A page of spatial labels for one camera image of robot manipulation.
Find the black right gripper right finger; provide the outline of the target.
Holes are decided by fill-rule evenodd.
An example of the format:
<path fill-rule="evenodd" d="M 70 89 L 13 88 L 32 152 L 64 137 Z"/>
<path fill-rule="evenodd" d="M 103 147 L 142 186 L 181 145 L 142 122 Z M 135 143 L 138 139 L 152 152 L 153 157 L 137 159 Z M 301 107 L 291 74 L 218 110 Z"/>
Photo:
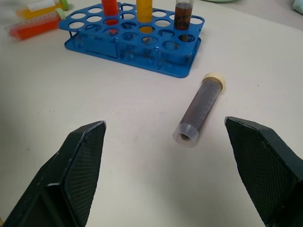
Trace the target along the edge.
<path fill-rule="evenodd" d="M 225 118 L 241 180 L 266 227 L 303 227 L 303 160 L 256 122 Z"/>

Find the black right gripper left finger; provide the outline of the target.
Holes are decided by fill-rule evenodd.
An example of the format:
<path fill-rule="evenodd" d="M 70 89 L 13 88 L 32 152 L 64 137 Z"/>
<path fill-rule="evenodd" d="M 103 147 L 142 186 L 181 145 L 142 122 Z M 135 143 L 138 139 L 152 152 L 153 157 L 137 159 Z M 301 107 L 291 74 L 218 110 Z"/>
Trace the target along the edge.
<path fill-rule="evenodd" d="M 2 227 L 85 227 L 96 192 L 106 122 L 69 133 L 38 170 Z"/>

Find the dark brown tube, yellow cap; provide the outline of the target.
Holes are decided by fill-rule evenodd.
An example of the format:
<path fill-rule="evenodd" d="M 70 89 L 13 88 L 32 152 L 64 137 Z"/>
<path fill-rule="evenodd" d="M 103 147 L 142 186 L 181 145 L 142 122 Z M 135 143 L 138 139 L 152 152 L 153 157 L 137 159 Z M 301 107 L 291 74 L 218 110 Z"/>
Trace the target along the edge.
<path fill-rule="evenodd" d="M 222 74 L 208 73 L 173 133 L 173 139 L 185 147 L 194 147 L 199 140 L 202 127 L 219 94 L 224 91 Z"/>

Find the blue tube rack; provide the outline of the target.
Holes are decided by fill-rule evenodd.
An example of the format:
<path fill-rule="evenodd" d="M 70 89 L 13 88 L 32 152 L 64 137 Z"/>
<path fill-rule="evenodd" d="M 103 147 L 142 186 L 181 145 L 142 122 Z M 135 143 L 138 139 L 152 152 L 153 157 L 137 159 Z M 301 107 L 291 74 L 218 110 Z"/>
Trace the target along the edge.
<path fill-rule="evenodd" d="M 198 22 L 181 31 L 174 28 L 173 11 L 154 8 L 161 15 L 142 24 L 136 18 L 136 5 L 120 2 L 118 9 L 116 16 L 109 17 L 99 3 L 61 20 L 58 27 L 70 33 L 65 48 L 176 78 L 189 75 L 204 18 L 192 16 Z"/>

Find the orange liquid tube, green cap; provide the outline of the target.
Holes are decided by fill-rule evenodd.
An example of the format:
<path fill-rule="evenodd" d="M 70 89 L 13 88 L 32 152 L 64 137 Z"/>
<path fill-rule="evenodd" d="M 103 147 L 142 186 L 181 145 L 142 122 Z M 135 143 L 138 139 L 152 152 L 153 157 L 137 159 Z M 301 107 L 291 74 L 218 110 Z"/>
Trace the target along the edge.
<path fill-rule="evenodd" d="M 57 29 L 58 23 L 65 18 L 64 11 L 61 8 L 57 8 L 52 12 L 13 24 L 5 28 L 5 31 L 10 38 L 23 41 Z"/>

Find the orange-red tube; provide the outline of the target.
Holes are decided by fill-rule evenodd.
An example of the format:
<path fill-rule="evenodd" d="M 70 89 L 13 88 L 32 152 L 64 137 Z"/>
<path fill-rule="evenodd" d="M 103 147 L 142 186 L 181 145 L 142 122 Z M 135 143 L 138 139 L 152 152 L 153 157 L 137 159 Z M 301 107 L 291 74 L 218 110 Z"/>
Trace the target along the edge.
<path fill-rule="evenodd" d="M 113 17 L 118 14 L 118 3 L 117 0 L 101 0 L 104 15 L 107 17 Z M 107 19 L 105 24 L 112 26 L 118 23 L 117 19 Z"/>

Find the yellow liquid tube, green cap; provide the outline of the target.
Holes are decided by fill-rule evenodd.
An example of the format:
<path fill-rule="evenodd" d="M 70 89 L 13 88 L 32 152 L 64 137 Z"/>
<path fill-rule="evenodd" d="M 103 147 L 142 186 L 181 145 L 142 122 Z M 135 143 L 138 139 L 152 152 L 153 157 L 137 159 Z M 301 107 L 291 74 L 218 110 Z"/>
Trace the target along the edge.
<path fill-rule="evenodd" d="M 69 9 L 68 0 L 37 0 L 17 9 L 16 15 L 23 19 L 30 19 L 52 12 L 55 9 L 67 11 Z"/>

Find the yellow-orange tube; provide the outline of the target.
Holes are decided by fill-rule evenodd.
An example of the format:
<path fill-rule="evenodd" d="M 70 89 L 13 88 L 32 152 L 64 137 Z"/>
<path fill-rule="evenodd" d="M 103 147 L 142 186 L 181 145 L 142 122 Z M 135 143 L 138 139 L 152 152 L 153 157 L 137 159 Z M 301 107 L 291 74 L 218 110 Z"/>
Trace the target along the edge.
<path fill-rule="evenodd" d="M 152 0 L 136 0 L 137 20 L 140 23 L 152 21 Z"/>

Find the light blue cloth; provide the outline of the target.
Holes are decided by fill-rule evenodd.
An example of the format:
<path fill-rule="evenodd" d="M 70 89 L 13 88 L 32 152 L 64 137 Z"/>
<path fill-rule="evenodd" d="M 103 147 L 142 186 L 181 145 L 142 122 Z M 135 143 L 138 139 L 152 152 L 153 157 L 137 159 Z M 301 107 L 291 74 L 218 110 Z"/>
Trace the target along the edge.
<path fill-rule="evenodd" d="M 294 0 L 293 9 L 303 15 L 303 0 Z"/>

